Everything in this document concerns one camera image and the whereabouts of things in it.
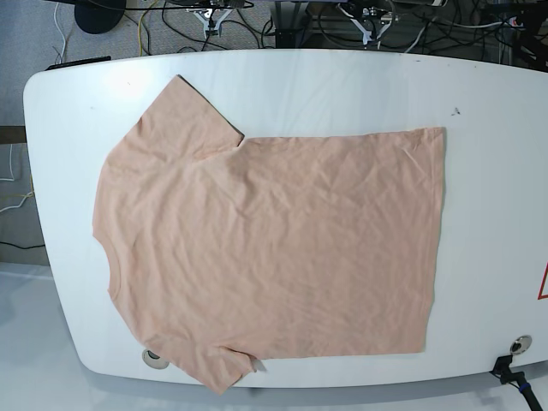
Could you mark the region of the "black aluminium frame base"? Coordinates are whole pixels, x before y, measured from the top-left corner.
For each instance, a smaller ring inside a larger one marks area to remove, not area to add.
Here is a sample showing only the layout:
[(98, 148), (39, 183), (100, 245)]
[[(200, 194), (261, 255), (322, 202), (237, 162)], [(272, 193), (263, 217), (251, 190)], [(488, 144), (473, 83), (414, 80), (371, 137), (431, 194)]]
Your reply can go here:
[(277, 49), (299, 49), (307, 36), (312, 21), (308, 12), (309, 1), (273, 1), (271, 18)]

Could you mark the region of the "peach T-shirt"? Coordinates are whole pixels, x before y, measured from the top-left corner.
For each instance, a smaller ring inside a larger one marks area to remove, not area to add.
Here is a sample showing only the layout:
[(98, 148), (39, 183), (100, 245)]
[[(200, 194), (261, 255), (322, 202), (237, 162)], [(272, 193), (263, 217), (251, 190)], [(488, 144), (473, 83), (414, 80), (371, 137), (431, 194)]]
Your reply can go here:
[(258, 360), (426, 346), (444, 130), (246, 138), (181, 77), (109, 153), (92, 232), (135, 339), (217, 393)]

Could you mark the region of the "dark round stand base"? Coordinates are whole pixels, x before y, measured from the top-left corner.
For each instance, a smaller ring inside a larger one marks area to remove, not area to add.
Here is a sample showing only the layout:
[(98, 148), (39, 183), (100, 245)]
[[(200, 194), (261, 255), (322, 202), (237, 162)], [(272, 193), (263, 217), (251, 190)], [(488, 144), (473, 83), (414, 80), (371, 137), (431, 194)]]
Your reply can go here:
[(75, 22), (85, 33), (107, 33), (120, 22), (126, 5), (126, 0), (76, 1), (74, 5)]

